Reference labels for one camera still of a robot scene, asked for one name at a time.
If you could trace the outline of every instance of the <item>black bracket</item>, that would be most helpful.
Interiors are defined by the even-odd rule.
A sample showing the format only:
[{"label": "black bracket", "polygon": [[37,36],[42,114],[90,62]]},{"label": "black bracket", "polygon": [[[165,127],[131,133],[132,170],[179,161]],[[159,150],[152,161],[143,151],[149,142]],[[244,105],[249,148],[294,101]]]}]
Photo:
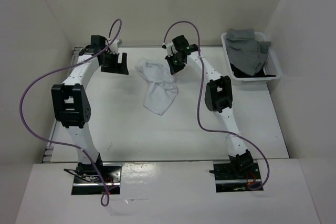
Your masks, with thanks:
[{"label": "black bracket", "polygon": [[127,69],[127,54],[122,53],[121,63],[118,63],[119,54],[106,52],[98,56],[98,62],[101,66],[101,72],[119,73],[128,75]]},{"label": "black bracket", "polygon": [[205,90],[205,105],[210,111],[222,113],[223,109],[232,108],[232,86],[229,76],[210,80]]},{"label": "black bracket", "polygon": [[248,170],[253,165],[253,158],[251,152],[246,150],[244,154],[236,155],[235,157],[229,156],[231,169],[235,174],[241,174]]},{"label": "black bracket", "polygon": [[[53,85],[51,96],[55,118],[64,127],[78,126],[83,128],[84,124],[90,120],[91,107],[83,85]],[[70,97],[73,98],[73,102],[65,102]]]}]

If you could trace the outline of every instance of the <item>white enclosure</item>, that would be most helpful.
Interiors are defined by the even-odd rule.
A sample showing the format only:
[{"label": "white enclosure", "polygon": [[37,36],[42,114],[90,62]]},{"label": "white enclosure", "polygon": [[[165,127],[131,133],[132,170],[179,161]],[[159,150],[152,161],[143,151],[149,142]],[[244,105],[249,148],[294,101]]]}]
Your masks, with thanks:
[{"label": "white enclosure", "polygon": [[[225,218],[230,223],[334,222],[336,0],[1,0],[1,4],[2,223],[75,223],[78,220],[85,223],[91,218],[97,222],[119,223],[136,220],[155,223],[155,218],[161,223],[223,223]],[[109,79],[101,73],[94,74],[88,85],[88,96],[97,111],[90,126],[94,127],[92,137],[99,139],[95,144],[105,150],[102,155],[109,161],[151,162],[124,163],[125,186],[121,184],[120,197],[112,200],[106,210],[99,205],[98,196],[70,197],[71,177],[62,169],[73,168],[73,164],[37,164],[42,160],[45,144],[25,130],[18,105],[31,81],[68,65],[73,47],[87,45],[93,34],[107,36],[116,18],[123,20],[120,38],[130,48],[121,51],[129,53],[129,77],[134,83],[117,96],[118,77]],[[223,74],[227,73],[227,66],[222,64],[222,48],[214,47],[221,44],[222,33],[230,28],[254,28],[271,41],[282,70],[281,78],[268,83],[268,89],[266,85],[233,88],[236,106],[239,106],[235,117],[241,134],[258,138],[256,143],[266,156],[274,158],[270,160],[270,182],[258,195],[244,192],[224,197],[215,194],[209,185],[213,178],[207,171],[212,162],[206,160],[221,159],[220,148],[225,148],[225,144],[221,143],[220,136],[205,134],[196,125],[199,79],[188,69],[185,73],[189,71],[190,76],[181,73],[177,83],[184,91],[166,117],[160,119],[170,119],[166,128],[160,127],[160,120],[148,111],[144,112],[148,124],[144,120],[143,128],[129,129],[127,125],[135,125],[135,120],[140,119],[128,121],[121,117],[126,124],[121,128],[129,129],[128,141],[133,145],[126,149],[127,145],[120,141],[113,155],[106,151],[111,141],[104,139],[118,127],[105,125],[101,129],[100,126],[107,120],[118,123],[110,113],[119,106],[117,103],[127,101],[125,97],[129,95],[129,101],[136,103],[133,109],[139,113],[144,111],[141,101],[147,86],[135,75],[136,59],[146,54],[151,54],[148,58],[155,58],[160,54],[159,48],[149,46],[160,46],[169,25],[179,20],[196,24],[201,44],[212,46],[204,47],[205,57]],[[180,34],[196,42],[194,30],[187,25],[172,29],[169,39]],[[25,101],[24,112],[29,125],[44,137],[49,137],[54,123],[50,88],[61,83],[66,74],[65,71],[42,80]],[[136,87],[134,92],[127,93]],[[99,107],[109,104],[112,95],[115,104],[108,110]],[[182,104],[186,104],[184,114],[172,121],[175,114],[182,113],[179,109]],[[208,127],[218,127],[205,108],[202,114]],[[264,116],[264,121],[252,122],[255,114]],[[186,120],[189,121],[183,129],[177,127]],[[171,142],[165,139],[160,148],[155,146],[155,138],[150,134],[152,124],[163,138],[170,130],[174,139]],[[136,146],[138,143],[132,137],[135,135],[146,138],[147,145]],[[186,142],[178,141],[177,136]],[[53,137],[70,142],[59,124]],[[125,134],[118,133],[118,137],[123,139]],[[204,148],[207,137],[214,141],[213,150]],[[55,147],[54,152],[52,162],[76,161],[74,150]],[[153,162],[180,160],[203,161]],[[264,178],[264,161],[258,160],[258,163]],[[161,190],[161,186],[166,187],[166,191]]]}]

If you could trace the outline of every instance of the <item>white wall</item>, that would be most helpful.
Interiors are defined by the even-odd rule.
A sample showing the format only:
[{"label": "white wall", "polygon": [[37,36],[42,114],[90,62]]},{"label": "white wall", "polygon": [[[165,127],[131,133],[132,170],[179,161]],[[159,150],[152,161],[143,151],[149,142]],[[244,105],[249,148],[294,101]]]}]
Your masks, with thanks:
[{"label": "white wall", "polygon": [[271,97],[322,223],[336,218],[335,17],[336,0],[281,0],[266,28],[283,71]]},{"label": "white wall", "polygon": [[[181,19],[199,27],[203,44],[219,45],[221,33],[229,28],[264,30],[278,1],[47,0],[73,46],[87,44],[88,34],[107,35],[111,22],[119,17],[124,21],[124,45],[161,45],[169,25]],[[177,31],[195,38],[191,28]]]},{"label": "white wall", "polygon": [[[68,64],[71,46],[45,0],[1,0],[0,215],[14,223],[32,163],[44,144],[29,135],[19,118],[19,100],[28,84],[48,70]],[[65,73],[37,84],[24,104],[29,124],[48,137],[53,122],[50,88]]]}]

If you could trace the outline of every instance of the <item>cable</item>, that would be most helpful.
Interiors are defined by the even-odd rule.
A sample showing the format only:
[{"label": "cable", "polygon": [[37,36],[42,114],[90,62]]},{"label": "cable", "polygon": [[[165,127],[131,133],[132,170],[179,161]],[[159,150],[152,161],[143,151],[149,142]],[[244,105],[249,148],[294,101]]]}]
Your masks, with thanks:
[{"label": "cable", "polygon": [[[87,156],[87,158],[88,158],[89,161],[91,162],[93,168],[95,169],[96,173],[98,174],[98,176],[99,176],[101,182],[102,182],[103,185],[104,185],[105,193],[101,196],[101,199],[100,199],[100,203],[101,203],[101,205],[104,206],[104,207],[108,206],[108,204],[109,204],[109,202],[110,202],[109,188],[108,188],[108,186],[106,185],[106,183],[105,183],[105,181],[104,181],[104,179],[103,179],[101,173],[99,172],[99,170],[98,170],[98,168],[97,168],[95,162],[92,160],[92,158],[90,157],[90,155],[89,155],[89,154],[88,154],[82,147],[80,147],[80,146],[78,146],[78,145],[75,145],[75,144],[68,144],[68,143],[63,143],[63,142],[52,141],[52,140],[49,140],[49,139],[47,139],[47,138],[44,138],[44,137],[42,137],[42,136],[36,134],[36,133],[29,127],[29,125],[27,124],[26,119],[25,119],[25,117],[24,117],[24,115],[23,115],[23,102],[24,102],[24,99],[25,99],[25,97],[26,97],[28,91],[29,91],[29,90],[31,89],[31,87],[32,87],[36,82],[38,82],[39,80],[41,80],[41,79],[43,79],[44,77],[47,77],[47,76],[49,76],[49,75],[51,75],[51,74],[53,74],[53,73],[57,73],[57,72],[60,72],[60,71],[63,71],[63,70],[69,69],[69,68],[74,68],[74,67],[80,66],[80,65],[82,65],[82,64],[84,64],[84,63],[86,63],[86,62],[92,60],[93,58],[99,56],[101,53],[105,52],[105,51],[112,45],[112,43],[116,40],[116,38],[117,38],[117,36],[119,35],[119,32],[120,32],[120,30],[121,30],[122,21],[121,21],[121,19],[118,18],[118,19],[116,19],[116,20],[113,22],[113,24],[112,24],[112,26],[111,26],[111,28],[110,28],[109,36],[111,36],[111,31],[112,31],[114,25],[115,25],[117,22],[119,22],[119,28],[118,28],[118,31],[117,31],[117,33],[115,34],[115,37],[111,40],[111,42],[110,42],[106,47],[104,47],[102,50],[100,50],[98,53],[96,53],[96,54],[93,55],[92,57],[90,57],[90,58],[88,58],[88,59],[86,59],[86,60],[84,60],[84,61],[82,61],[82,62],[80,62],[80,63],[77,63],[77,64],[74,64],[74,65],[70,65],[70,66],[67,66],[67,67],[63,67],[63,68],[59,68],[59,69],[53,70],[53,71],[48,72],[48,73],[45,73],[44,75],[42,75],[42,76],[38,77],[37,79],[35,79],[34,81],[32,81],[31,84],[29,84],[29,86],[28,86],[28,87],[26,88],[26,90],[23,92],[22,97],[21,97],[21,99],[20,99],[20,105],[19,105],[19,111],[20,111],[20,118],[21,118],[21,121],[22,121],[23,125],[25,126],[25,128],[27,129],[27,131],[28,131],[31,135],[33,135],[34,137],[36,137],[36,138],[38,138],[38,139],[40,139],[40,140],[42,140],[42,141],[44,141],[44,142],[47,142],[47,143],[53,143],[53,144],[59,144],[59,145],[65,145],[65,146],[71,146],[71,147],[74,147],[74,148],[76,148],[76,149],[81,150],[81,151]],[[106,203],[103,202],[103,199],[104,199],[104,196],[105,196],[105,195],[106,195],[106,197],[107,197],[107,201],[106,201]]]},{"label": "cable", "polygon": [[99,181],[99,177],[95,176],[95,175],[88,175],[88,176],[81,176],[77,173],[76,170],[73,170],[73,169],[63,169],[66,173],[72,175],[73,177],[75,178],[78,178],[84,182],[98,182]]},{"label": "cable", "polygon": [[200,119],[200,116],[199,116],[199,109],[201,107],[201,99],[202,99],[202,92],[203,92],[203,85],[204,85],[204,62],[203,62],[203,59],[201,57],[201,39],[200,39],[200,33],[198,32],[198,29],[197,27],[191,23],[190,21],[185,21],[185,20],[182,20],[182,21],[178,21],[178,22],[175,22],[173,25],[171,25],[165,36],[164,36],[164,39],[163,39],[163,43],[166,42],[166,39],[167,39],[167,35],[168,35],[168,32],[170,31],[170,29],[172,29],[173,26],[177,25],[177,24],[180,24],[180,23],[187,23],[187,24],[190,24],[192,25],[195,30],[196,30],[196,33],[197,33],[197,46],[198,46],[198,57],[201,61],[201,64],[202,64],[202,79],[201,79],[201,87],[200,87],[200,93],[199,93],[199,96],[198,96],[198,102],[197,102],[197,122],[198,122],[198,125],[199,127],[203,130],[203,131],[206,131],[206,132],[214,132],[214,133],[227,133],[227,134],[230,134],[230,135],[233,135],[233,136],[236,136],[242,140],[244,140],[245,142],[249,143],[250,145],[252,145],[255,149],[257,149],[257,151],[262,155],[263,159],[265,160],[265,163],[266,163],[266,166],[267,166],[267,175],[266,175],[266,178],[264,180],[264,182],[262,184],[260,184],[260,186],[258,187],[251,187],[251,185],[248,187],[248,189],[250,190],[259,190],[261,189],[268,181],[268,178],[269,178],[269,173],[270,173],[270,169],[269,169],[269,163],[268,163],[268,160],[266,159],[266,156],[263,154],[263,152],[261,151],[261,149],[259,149],[259,147],[257,145],[255,145],[252,141],[244,138],[243,136],[240,136],[238,135],[238,133],[234,133],[234,132],[231,132],[231,131],[224,131],[224,130],[209,130],[209,129],[206,129],[205,127],[202,126],[201,124],[201,119]]}]

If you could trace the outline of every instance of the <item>white table surface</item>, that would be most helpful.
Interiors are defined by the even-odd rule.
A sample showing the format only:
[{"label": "white table surface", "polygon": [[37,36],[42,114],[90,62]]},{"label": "white table surface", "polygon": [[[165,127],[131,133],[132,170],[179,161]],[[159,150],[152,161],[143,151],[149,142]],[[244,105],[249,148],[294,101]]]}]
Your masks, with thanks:
[{"label": "white table surface", "polygon": [[[125,163],[120,195],[72,196],[75,164],[35,164],[16,224],[257,223],[318,224],[297,159],[272,159],[264,191],[216,193],[210,161]],[[258,161],[262,178],[264,161]]]},{"label": "white table surface", "polygon": [[[129,76],[97,70],[86,93],[92,116],[89,127],[103,161],[189,161],[228,159],[225,134],[203,132],[197,125],[196,107],[201,78],[189,66],[176,74],[178,96],[163,116],[143,106],[148,84],[134,69],[141,58],[166,64],[162,48],[121,48],[128,53]],[[202,48],[204,57],[224,76],[228,69],[221,47]],[[233,86],[234,115],[241,135],[257,144],[268,158],[288,153],[266,84]],[[222,129],[204,101],[201,121],[209,129]],[[71,143],[57,123],[54,141]],[[248,145],[254,158],[261,155]],[[75,149],[55,146],[52,162],[75,162]]]}]

